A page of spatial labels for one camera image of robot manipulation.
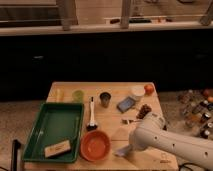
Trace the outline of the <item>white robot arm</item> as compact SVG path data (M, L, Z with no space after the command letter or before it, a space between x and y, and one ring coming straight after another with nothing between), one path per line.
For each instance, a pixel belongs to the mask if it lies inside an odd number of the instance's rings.
M148 113L130 132L132 149L141 151L151 146L213 171L213 141L165 131L164 126L162 115Z

